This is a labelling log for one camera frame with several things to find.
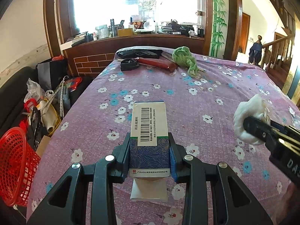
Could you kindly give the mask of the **blue white medicine box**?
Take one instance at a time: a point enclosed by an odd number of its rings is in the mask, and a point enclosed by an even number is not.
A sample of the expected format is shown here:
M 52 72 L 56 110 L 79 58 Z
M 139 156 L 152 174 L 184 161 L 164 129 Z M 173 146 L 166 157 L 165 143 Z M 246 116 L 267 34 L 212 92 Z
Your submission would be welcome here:
M 133 178 L 130 199 L 167 202 L 170 154 L 163 101 L 134 103 L 129 145 L 129 176 Z

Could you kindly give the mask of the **cardboard sheet under basket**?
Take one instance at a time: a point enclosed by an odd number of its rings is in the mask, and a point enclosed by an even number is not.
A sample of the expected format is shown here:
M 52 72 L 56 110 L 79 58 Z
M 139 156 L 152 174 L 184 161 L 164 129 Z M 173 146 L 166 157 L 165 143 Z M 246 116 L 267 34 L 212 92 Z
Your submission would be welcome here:
M 43 153 L 45 152 L 51 138 L 49 136 L 43 136 L 38 148 L 36 149 L 36 154 L 42 157 Z

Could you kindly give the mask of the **dark shopping bag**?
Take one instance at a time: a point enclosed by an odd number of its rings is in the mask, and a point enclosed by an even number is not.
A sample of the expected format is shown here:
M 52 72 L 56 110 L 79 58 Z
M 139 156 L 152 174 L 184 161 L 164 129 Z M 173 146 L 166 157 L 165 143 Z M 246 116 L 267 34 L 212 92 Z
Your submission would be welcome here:
M 67 76 L 67 61 L 62 60 L 45 60 L 36 65 L 38 81 L 40 86 L 45 90 L 55 90 L 64 76 Z

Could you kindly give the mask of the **white tissue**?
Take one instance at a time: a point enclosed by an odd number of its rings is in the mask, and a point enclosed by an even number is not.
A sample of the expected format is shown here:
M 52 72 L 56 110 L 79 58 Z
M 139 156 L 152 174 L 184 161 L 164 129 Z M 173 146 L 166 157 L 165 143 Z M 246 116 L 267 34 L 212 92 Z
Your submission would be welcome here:
M 263 145 L 264 140 L 255 136 L 259 127 L 270 125 L 269 109 L 265 100 L 256 94 L 245 102 L 240 102 L 233 116 L 235 135 L 243 142 L 251 145 Z

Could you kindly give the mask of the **dark jacket on post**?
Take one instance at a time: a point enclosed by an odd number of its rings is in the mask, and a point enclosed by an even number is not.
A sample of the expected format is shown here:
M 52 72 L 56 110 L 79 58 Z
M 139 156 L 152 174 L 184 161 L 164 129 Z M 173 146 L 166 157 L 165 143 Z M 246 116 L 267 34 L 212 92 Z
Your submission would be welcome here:
M 258 66 L 262 57 L 262 36 L 258 35 L 258 40 L 252 45 L 249 51 L 249 63 Z

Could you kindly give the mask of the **purple floral tablecloth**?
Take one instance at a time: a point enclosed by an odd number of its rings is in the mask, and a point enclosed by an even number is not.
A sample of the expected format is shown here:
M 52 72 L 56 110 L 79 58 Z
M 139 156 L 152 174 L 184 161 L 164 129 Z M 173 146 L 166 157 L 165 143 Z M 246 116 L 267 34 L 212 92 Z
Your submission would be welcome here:
M 289 201 L 288 178 L 262 145 L 241 141 L 233 130 L 240 102 L 262 97 L 270 118 L 299 127 L 299 109 L 265 71 L 234 61 L 197 55 L 200 73 L 169 73 L 140 66 L 122 72 L 114 60 L 68 111 L 43 153 L 27 205 L 31 216 L 63 173 L 75 162 L 89 165 L 112 153 L 130 131 L 135 102 L 164 101 L 168 129 L 177 144 L 205 163 L 227 162 L 274 221 Z

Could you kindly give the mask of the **green cloth rag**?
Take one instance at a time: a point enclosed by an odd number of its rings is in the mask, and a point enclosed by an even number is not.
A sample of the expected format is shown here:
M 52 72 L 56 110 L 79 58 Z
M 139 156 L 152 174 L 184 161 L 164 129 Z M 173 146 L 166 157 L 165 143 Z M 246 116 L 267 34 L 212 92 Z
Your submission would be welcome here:
M 186 46 L 176 48 L 172 53 L 172 60 L 180 67 L 188 69 L 190 77 L 195 78 L 198 73 L 198 66 L 195 57 L 191 54 L 190 49 Z

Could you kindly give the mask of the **black flat case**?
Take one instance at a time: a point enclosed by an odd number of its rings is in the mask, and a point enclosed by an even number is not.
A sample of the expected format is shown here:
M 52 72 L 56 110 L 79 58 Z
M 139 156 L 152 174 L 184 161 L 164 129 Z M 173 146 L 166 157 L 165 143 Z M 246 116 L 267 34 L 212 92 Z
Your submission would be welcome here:
M 137 57 L 142 57 L 145 59 L 159 59 L 163 51 L 158 50 L 148 50 L 148 49 L 130 49 L 117 52 L 117 55 L 121 59 L 133 59 Z

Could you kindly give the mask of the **black leather sofa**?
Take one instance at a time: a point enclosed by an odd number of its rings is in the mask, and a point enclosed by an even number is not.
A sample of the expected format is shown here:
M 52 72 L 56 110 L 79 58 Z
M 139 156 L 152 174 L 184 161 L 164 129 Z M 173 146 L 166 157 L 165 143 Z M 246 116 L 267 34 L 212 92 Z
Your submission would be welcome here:
M 24 98 L 28 79 L 38 82 L 36 69 L 24 67 L 1 87 L 0 126 L 1 137 L 12 127 L 19 126 L 24 112 Z

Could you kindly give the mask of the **wooden stair railing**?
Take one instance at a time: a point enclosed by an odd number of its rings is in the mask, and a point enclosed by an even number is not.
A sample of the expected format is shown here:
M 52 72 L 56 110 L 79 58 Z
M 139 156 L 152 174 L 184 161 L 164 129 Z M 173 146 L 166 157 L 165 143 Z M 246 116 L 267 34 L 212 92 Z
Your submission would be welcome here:
M 261 68 L 280 89 L 283 89 L 292 61 L 294 35 L 274 33 L 274 40 L 262 45 Z

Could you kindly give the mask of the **clear plastic bag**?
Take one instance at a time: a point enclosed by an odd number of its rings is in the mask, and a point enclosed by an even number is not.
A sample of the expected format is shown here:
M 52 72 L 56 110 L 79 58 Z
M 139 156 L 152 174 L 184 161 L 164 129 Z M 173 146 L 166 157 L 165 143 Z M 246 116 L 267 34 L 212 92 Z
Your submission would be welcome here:
M 37 103 L 40 103 L 40 101 L 43 100 L 45 96 L 44 89 L 39 85 L 39 83 L 34 82 L 30 78 L 28 79 L 26 85 L 27 94 L 24 98 L 24 103 L 26 103 L 30 99 L 35 99 Z

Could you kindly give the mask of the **brown brick-pattern counter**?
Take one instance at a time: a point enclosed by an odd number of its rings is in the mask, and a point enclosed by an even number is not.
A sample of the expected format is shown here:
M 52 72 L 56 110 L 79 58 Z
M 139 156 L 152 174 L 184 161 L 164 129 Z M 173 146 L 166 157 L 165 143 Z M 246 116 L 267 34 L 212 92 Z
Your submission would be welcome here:
M 132 46 L 156 46 L 175 49 L 187 46 L 191 52 L 208 55 L 204 38 L 188 38 L 169 34 L 146 34 L 128 37 L 114 37 L 83 43 L 64 51 L 72 76 L 95 78 L 114 59 L 117 50 Z

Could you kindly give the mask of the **red plastic mesh basket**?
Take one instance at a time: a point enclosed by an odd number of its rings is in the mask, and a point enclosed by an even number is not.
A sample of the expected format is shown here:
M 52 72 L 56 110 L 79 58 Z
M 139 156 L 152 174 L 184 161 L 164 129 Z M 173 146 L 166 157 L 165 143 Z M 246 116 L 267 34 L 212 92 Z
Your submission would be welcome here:
M 7 206 L 27 206 L 40 156 L 30 147 L 19 127 L 1 138 L 1 198 Z

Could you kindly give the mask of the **red flat case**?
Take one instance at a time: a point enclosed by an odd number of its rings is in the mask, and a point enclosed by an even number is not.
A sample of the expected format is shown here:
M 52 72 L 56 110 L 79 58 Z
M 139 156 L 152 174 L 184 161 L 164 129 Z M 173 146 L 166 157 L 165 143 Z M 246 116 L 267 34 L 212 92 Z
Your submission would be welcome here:
M 169 70 L 171 73 L 177 69 L 177 64 L 173 63 L 170 60 L 138 57 L 138 58 L 136 58 L 136 61 L 142 65 L 147 65 L 147 66 L 157 67 L 160 69 Z

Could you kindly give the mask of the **black plastic bag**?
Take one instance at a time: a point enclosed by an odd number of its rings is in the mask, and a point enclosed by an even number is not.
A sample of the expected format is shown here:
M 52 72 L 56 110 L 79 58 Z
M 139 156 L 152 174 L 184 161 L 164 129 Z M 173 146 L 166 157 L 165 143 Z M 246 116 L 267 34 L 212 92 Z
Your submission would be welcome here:
M 43 138 L 43 124 L 41 121 L 41 111 L 37 107 L 33 107 L 31 116 L 29 117 L 30 123 L 27 128 L 27 141 L 30 147 L 36 151 Z

